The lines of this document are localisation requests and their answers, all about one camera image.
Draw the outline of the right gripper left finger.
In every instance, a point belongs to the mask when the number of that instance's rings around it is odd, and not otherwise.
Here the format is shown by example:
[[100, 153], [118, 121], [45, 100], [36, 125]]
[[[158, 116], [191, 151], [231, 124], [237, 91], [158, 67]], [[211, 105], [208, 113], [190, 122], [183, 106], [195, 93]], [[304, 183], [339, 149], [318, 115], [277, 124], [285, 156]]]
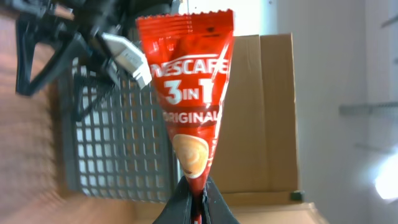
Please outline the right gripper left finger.
[[189, 183], [182, 177], [153, 224], [191, 224], [192, 200]]

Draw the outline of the red coffee stick sachet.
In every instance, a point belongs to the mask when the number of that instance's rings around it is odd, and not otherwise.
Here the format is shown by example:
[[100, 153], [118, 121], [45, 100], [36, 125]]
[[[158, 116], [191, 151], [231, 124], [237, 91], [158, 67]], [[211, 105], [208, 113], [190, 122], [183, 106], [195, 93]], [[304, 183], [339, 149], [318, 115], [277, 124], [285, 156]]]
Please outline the red coffee stick sachet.
[[174, 153], [199, 209], [220, 135], [234, 47], [234, 12], [136, 19]]

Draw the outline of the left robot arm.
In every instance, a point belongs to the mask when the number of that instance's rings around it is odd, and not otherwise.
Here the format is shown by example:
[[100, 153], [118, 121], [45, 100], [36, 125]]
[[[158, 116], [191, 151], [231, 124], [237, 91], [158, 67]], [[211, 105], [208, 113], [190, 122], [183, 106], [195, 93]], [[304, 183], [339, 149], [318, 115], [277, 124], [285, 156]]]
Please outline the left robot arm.
[[128, 32], [141, 16], [172, 12], [173, 0], [1, 0], [1, 15], [16, 22], [16, 92], [32, 96], [86, 58], [109, 85], [132, 78], [139, 88], [152, 80], [149, 67]]

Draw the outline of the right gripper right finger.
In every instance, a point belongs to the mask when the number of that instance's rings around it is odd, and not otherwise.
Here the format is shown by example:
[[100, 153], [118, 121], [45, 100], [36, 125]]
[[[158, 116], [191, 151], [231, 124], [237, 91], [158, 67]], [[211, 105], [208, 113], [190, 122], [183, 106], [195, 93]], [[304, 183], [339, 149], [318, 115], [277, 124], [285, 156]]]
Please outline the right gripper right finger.
[[201, 207], [204, 224], [239, 224], [211, 177], [206, 180]]

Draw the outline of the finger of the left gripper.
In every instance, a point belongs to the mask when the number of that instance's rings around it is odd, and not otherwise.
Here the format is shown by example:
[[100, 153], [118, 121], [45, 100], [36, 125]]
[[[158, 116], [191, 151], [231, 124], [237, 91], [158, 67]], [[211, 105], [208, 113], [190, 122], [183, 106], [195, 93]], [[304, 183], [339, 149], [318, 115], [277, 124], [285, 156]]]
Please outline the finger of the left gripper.
[[[44, 68], [31, 79], [37, 44], [51, 46], [54, 53]], [[21, 15], [16, 20], [16, 46], [16, 92], [23, 96], [32, 96], [43, 89], [61, 75], [74, 58], [91, 54], [73, 21], [49, 15], [42, 18]]]

